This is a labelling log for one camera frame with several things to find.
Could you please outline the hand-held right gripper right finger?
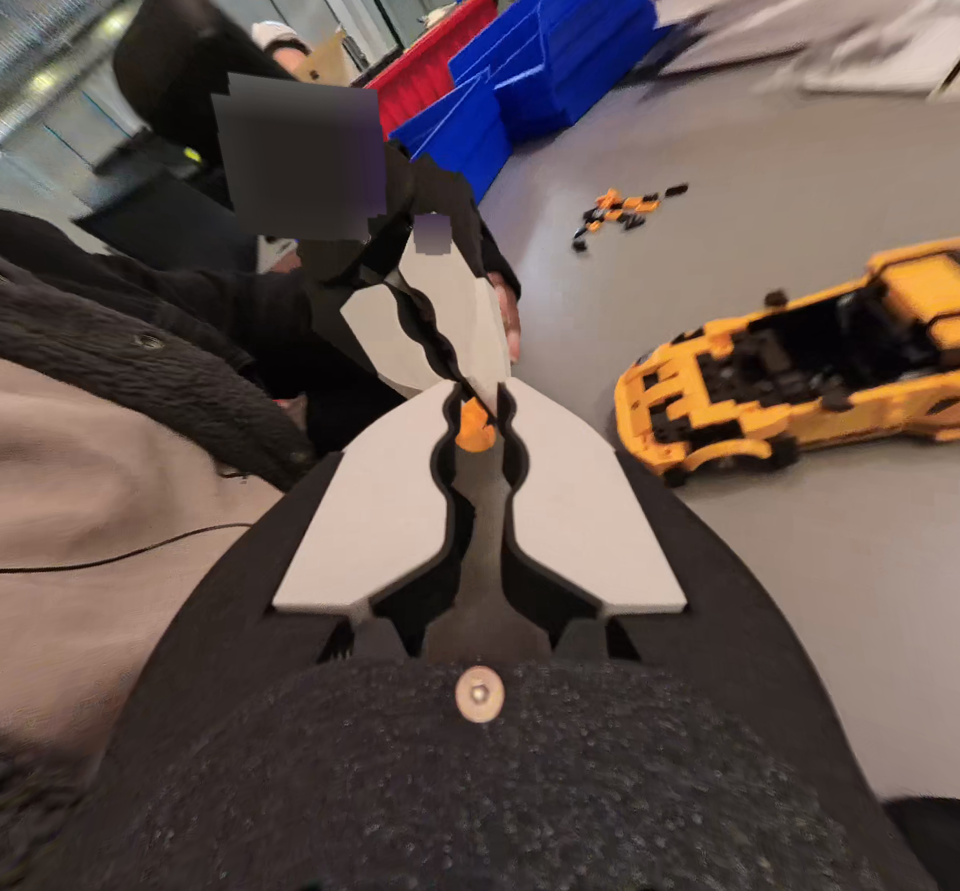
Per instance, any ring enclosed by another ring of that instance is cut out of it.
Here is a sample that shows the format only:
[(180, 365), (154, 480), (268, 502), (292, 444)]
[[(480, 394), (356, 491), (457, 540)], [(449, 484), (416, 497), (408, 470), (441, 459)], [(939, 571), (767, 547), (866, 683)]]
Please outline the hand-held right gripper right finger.
[(552, 649), (570, 628), (606, 644), (613, 620), (688, 609), (624, 464), (596, 430), (516, 378), (498, 386), (497, 423), (509, 485), (501, 587)]

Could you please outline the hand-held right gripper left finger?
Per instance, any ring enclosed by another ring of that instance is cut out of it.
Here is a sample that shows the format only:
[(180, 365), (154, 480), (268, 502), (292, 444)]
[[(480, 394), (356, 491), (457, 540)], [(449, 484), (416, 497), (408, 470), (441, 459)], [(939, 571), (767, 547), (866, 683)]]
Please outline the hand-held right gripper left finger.
[(441, 381), (378, 418), (337, 458), (275, 591), (278, 613), (390, 621), (419, 657), (458, 595), (474, 506), (453, 487), (461, 389)]

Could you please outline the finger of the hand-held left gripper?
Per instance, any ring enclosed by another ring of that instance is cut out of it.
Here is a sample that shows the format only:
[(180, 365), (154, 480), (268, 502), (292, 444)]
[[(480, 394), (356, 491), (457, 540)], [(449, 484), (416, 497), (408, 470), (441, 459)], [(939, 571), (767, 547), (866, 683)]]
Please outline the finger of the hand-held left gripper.
[(489, 413), (498, 410), (500, 385), (511, 377), (511, 360), (498, 294), (476, 275), (450, 240), (441, 251), (439, 233), (413, 233), (398, 263), (453, 378)]
[(401, 290), (392, 285), (356, 290), (341, 313), (379, 380), (403, 398), (453, 380), (413, 298)]

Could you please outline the orange printed lego slope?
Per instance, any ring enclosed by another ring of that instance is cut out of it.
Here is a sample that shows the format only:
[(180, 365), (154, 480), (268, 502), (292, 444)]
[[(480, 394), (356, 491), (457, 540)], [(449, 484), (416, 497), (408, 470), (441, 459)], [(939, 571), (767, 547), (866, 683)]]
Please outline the orange printed lego slope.
[(498, 432), (487, 408), (472, 397), (462, 404), (456, 446), (467, 453), (486, 453), (497, 442)]

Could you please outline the orange lego car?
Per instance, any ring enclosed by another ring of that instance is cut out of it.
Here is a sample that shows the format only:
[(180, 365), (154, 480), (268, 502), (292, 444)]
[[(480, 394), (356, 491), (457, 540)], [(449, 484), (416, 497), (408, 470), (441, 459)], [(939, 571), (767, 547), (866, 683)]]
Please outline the orange lego car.
[(858, 279), (707, 321), (616, 382), (621, 445), (667, 486), (705, 467), (780, 470), (800, 453), (959, 440), (959, 243), (873, 255)]

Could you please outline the pile of orange black lego pieces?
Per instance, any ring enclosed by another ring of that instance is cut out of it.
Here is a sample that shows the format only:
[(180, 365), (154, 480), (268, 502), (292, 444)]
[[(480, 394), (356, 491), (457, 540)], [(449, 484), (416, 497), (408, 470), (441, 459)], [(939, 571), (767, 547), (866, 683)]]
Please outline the pile of orange black lego pieces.
[(608, 189), (599, 196), (592, 207), (582, 213), (582, 225), (575, 237), (594, 234), (608, 222), (624, 231), (642, 227), (647, 218), (659, 209), (668, 194), (650, 192), (638, 197), (623, 197), (617, 189)]

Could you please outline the person's left hand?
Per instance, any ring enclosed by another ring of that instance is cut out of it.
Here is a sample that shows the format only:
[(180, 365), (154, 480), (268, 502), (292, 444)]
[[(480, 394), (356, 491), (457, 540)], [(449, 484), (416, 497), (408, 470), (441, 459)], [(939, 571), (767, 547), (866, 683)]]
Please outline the person's left hand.
[(521, 357), (522, 345), (519, 299), (514, 288), (501, 273), (490, 272), (487, 278), (497, 296), (510, 364), (516, 365)]

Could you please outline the red plastic bin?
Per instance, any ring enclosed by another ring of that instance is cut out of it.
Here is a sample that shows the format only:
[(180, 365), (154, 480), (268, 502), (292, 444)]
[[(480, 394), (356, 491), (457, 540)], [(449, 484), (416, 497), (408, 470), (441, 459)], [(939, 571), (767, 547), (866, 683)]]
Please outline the red plastic bin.
[(497, 14), (498, 0), (465, 0), (368, 82), (384, 140), (453, 90), (450, 60)]

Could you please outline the brown cardboard box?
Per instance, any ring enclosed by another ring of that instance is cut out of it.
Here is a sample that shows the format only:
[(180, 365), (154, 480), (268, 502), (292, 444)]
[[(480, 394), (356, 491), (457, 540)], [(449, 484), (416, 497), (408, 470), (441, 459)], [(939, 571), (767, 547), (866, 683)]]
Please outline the brown cardboard box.
[(318, 43), (294, 70), (297, 81), (331, 87), (348, 87), (361, 75), (346, 48), (348, 35), (338, 28), (329, 38)]

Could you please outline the person's black fleece jacket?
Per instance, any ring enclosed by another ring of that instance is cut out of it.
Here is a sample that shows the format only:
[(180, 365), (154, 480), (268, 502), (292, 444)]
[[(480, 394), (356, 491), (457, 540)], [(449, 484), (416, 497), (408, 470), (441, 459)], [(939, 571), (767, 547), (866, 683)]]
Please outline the person's black fleece jacket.
[(2, 281), (1, 357), (140, 413), (283, 492), (317, 460), (306, 434), (220, 357), (43, 282)]

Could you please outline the person's beige shirt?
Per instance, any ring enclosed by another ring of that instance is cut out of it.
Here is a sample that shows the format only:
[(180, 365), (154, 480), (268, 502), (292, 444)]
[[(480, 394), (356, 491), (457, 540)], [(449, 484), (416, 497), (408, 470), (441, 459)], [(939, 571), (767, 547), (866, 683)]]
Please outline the person's beige shirt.
[[(282, 498), (138, 412), (2, 361), (1, 565), (108, 558), (257, 523)], [(1, 732), (13, 751), (103, 749), (167, 627), (241, 529), (110, 565), (1, 575)]]

